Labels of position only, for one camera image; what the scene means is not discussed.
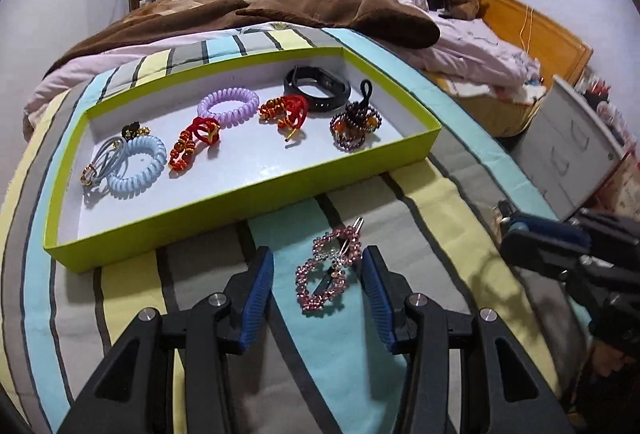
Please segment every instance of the beaded bracelet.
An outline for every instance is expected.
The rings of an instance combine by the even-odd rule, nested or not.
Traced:
[[[211,107],[223,101],[242,101],[244,105],[228,112],[211,112]],[[251,118],[258,110],[258,105],[260,105],[260,98],[254,91],[244,87],[224,88],[212,92],[198,103],[198,116],[214,118],[222,127],[228,127]]]
[[[296,268],[296,293],[303,313],[322,309],[327,301],[331,301],[347,289],[347,280],[344,268],[351,266],[362,258],[360,248],[360,227],[362,218],[356,221],[356,226],[336,227],[322,237],[314,239],[313,257],[302,266]],[[344,239],[342,248],[331,248],[323,251],[323,248],[334,239]],[[325,260],[331,260],[331,281],[325,291],[316,294],[309,293],[308,275],[311,270],[322,265]]]
[[[116,136],[105,141],[91,163],[82,171],[80,182],[84,187],[96,187],[101,181],[116,172],[127,156],[127,142]]]
[[[361,147],[367,134],[371,134],[382,125],[380,112],[369,105],[373,85],[369,80],[360,84],[362,101],[348,103],[344,112],[336,114],[329,123],[331,134],[338,147],[351,151]]]
[[[129,141],[123,148],[126,148],[127,157],[140,152],[146,152],[153,160],[142,172],[130,178],[121,178],[115,173],[107,177],[107,185],[113,195],[132,195],[137,191],[151,186],[158,179],[166,163],[166,148],[164,144],[155,136],[138,136]]]
[[[196,142],[198,139],[207,145],[213,145],[220,141],[220,124],[214,118],[201,118],[196,116],[185,130],[180,132],[178,141],[169,152],[169,168],[174,171],[182,171],[196,153]]]
[[[268,100],[260,105],[259,112],[261,120],[277,120],[279,129],[289,129],[291,132],[284,140],[289,141],[305,122],[308,104],[303,96],[289,94]]]

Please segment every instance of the wooden bed frame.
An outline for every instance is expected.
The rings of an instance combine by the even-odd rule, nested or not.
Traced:
[[[527,17],[522,39],[527,42],[531,29],[529,56],[539,59],[543,84],[547,87],[553,83],[554,74],[575,85],[593,54],[591,46],[580,38],[520,1],[482,0],[480,14],[498,38],[519,48],[520,30]]]
[[[518,48],[522,48],[520,32],[526,43],[531,30],[529,56],[540,61],[540,75],[547,88],[555,74],[575,85],[593,54],[591,46],[580,38],[520,1],[481,0],[479,15],[498,38]],[[427,73],[427,77],[451,94],[443,75]],[[526,130],[543,101],[524,105],[488,95],[452,97],[494,138],[509,138]]]

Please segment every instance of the red beaded bracelet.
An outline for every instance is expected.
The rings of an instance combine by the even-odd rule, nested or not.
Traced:
[[[285,138],[285,141],[289,141],[305,122],[308,103],[303,96],[288,94],[263,103],[259,112],[261,120],[277,119],[279,129],[290,129],[291,132]]]
[[[193,158],[196,151],[194,138],[207,145],[219,142],[220,124],[215,118],[194,118],[191,125],[180,132],[178,141],[169,152],[169,167],[171,169],[181,171],[189,166],[191,158]]]

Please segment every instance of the hair clip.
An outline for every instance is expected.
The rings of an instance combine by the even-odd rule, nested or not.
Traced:
[[[109,174],[117,171],[127,156],[127,142],[116,136],[105,141],[83,170],[80,182],[84,187],[96,187]]]
[[[169,152],[169,168],[181,171],[187,168],[195,154],[194,139],[211,146],[220,141],[220,123],[215,118],[195,117],[191,125],[180,132],[178,141]]]
[[[303,96],[289,94],[268,100],[260,106],[259,112],[261,120],[277,119],[279,129],[290,129],[291,132],[284,140],[289,141],[305,122],[308,104]]]
[[[138,136],[149,136],[149,134],[151,134],[149,127],[140,127],[140,121],[134,121],[122,127],[122,137],[127,141]]]
[[[371,134],[382,125],[380,112],[369,105],[373,85],[369,80],[360,84],[362,101],[348,103],[344,112],[336,114],[329,124],[335,142],[344,150],[354,150],[362,146],[367,134]]]
[[[327,301],[333,300],[347,289],[344,269],[362,258],[360,229],[363,222],[364,219],[359,217],[353,226],[337,227],[314,239],[312,258],[296,268],[296,295],[303,313],[322,309]],[[343,241],[340,250],[331,248],[327,251],[325,247],[334,239]],[[327,270],[328,276],[325,276],[327,283],[323,285],[321,282],[316,291],[309,293],[308,276],[316,267],[322,266],[325,260],[331,260],[331,268]]]

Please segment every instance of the striped bedsheet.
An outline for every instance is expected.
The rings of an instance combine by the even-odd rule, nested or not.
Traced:
[[[44,252],[53,178],[83,110],[184,68],[320,44],[347,46],[410,86],[443,123],[427,160],[88,273],[69,273]],[[584,338],[556,282],[511,271],[500,258],[492,208],[504,198],[523,211],[554,217],[510,157],[455,102],[350,30],[249,29],[131,62],[53,100],[8,189],[0,219],[0,382],[37,434],[55,432],[139,309],[188,309],[222,290],[258,245],[268,245],[275,275],[267,327],[256,346],[229,359],[241,432],[391,432],[406,363],[378,340],[360,286],[351,285],[339,308],[305,317],[292,276],[313,237],[361,215],[364,245],[377,245],[391,270],[447,309],[496,309],[559,392],[577,370]],[[174,429],[182,433],[180,356],[174,396]],[[454,424],[459,411],[460,359],[452,352]]]

